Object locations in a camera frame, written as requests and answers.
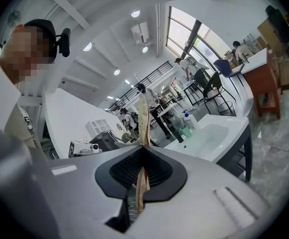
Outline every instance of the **neck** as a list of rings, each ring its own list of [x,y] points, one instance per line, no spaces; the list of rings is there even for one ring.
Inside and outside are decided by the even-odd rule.
[[[0,67],[14,85],[19,83],[18,71],[14,70],[12,65],[7,63],[3,58],[0,58]]]

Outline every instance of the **white bottle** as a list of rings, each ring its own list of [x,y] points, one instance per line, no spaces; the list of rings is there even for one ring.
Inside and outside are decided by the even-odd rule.
[[[192,130],[196,130],[199,128],[197,120],[194,118],[193,115],[185,114],[184,120],[188,124],[189,128],[191,128]]]

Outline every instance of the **ear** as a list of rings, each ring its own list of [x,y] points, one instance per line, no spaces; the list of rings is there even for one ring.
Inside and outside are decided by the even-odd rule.
[[[13,35],[17,32],[19,32],[22,28],[24,27],[23,24],[18,25],[17,27],[15,27],[15,29],[10,33],[10,36],[13,37]]]

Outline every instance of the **wooden desk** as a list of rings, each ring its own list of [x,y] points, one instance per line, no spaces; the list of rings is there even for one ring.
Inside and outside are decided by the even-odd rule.
[[[280,119],[280,95],[282,94],[278,75],[274,72],[272,58],[267,48],[261,50],[248,59],[241,73],[244,75],[251,88],[257,107],[258,116],[269,112],[276,114]],[[259,95],[269,94],[267,106],[262,107],[259,103]]]

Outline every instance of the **black cap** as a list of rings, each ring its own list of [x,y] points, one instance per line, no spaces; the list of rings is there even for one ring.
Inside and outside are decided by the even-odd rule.
[[[56,31],[51,21],[46,19],[34,19],[27,22],[24,26],[36,26],[48,35],[50,41],[50,58],[51,62],[55,60],[57,55]]]

